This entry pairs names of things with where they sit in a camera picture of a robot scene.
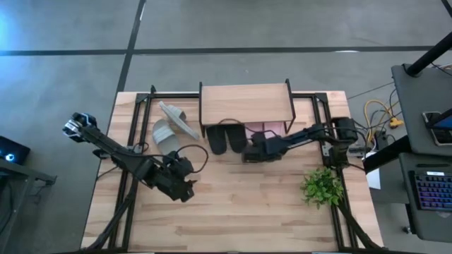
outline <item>wooden shelf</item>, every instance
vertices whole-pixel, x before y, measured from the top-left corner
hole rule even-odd
[[[205,126],[223,119],[261,123],[291,121],[295,117],[287,83],[201,86],[201,94],[201,123]]]

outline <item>artificial plant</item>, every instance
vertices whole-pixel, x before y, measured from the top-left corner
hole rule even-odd
[[[344,191],[340,179],[327,167],[309,172],[309,176],[304,177],[304,183],[302,183],[300,189],[306,196],[304,201],[308,205],[310,203],[316,204],[317,209],[320,209],[320,206],[326,203],[339,205]]]

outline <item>black desk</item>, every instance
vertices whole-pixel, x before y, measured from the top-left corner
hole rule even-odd
[[[390,183],[391,186],[386,187],[383,194],[388,195],[387,191],[397,192],[402,197],[399,199],[405,202],[407,200],[403,195],[406,193],[409,203],[406,208],[412,232],[424,240],[450,243],[452,242],[452,214],[417,209],[417,201],[408,172],[429,169],[429,171],[452,173],[452,166],[441,169],[417,167],[418,164],[449,163],[452,165],[452,146],[437,146],[430,131],[425,127],[422,117],[422,113],[427,111],[444,112],[452,108],[452,77],[435,68],[424,69],[416,78],[406,74],[403,66],[393,66],[391,70],[407,135],[369,156],[364,161],[364,168],[368,173],[399,159],[403,178],[400,177],[400,171],[391,172],[390,177],[393,178],[386,181],[386,185]],[[405,190],[400,188],[401,183],[404,183]]]
[[[422,173],[440,171],[452,173],[452,158],[431,155],[399,154],[405,188],[410,204],[407,206],[411,231],[420,239],[430,241],[452,242],[452,214],[450,212],[434,212],[417,209],[417,196],[413,193],[409,172]],[[419,167],[418,164],[428,164],[430,167]]]
[[[452,157],[452,145],[437,146],[422,118],[423,112],[452,108],[452,77],[435,68],[424,69],[417,78],[406,74],[403,66],[393,66],[391,70],[407,135],[369,156],[364,168],[375,169],[397,159],[401,152]]]

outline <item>gray floor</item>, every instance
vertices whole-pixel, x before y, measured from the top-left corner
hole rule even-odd
[[[126,49],[137,6],[138,0],[3,0],[0,50]],[[136,48],[422,46],[438,42],[451,25],[439,0],[148,0]],[[147,91],[150,85],[194,91],[199,81],[289,78],[293,90],[344,90],[350,97],[391,82],[392,65],[423,53],[134,56],[125,91]],[[437,63],[451,57],[447,53]],[[78,249],[99,161],[91,145],[75,144],[61,127],[73,112],[86,111],[107,130],[123,62],[124,56],[0,56],[0,135],[31,148],[29,166],[58,175],[38,205],[27,204],[8,253]],[[389,85],[351,99],[352,116],[365,123],[364,103],[386,102],[392,90]],[[405,135],[403,127],[390,132]],[[402,205],[375,207],[385,246],[450,253],[451,244],[405,235]]]

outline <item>white paper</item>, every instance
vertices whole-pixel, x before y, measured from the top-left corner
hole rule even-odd
[[[375,152],[368,152],[366,154],[366,157],[369,157],[373,155]],[[375,169],[373,171],[370,171],[367,175],[367,184],[370,188],[374,188],[377,190],[381,190],[381,184],[380,184],[380,169]]]

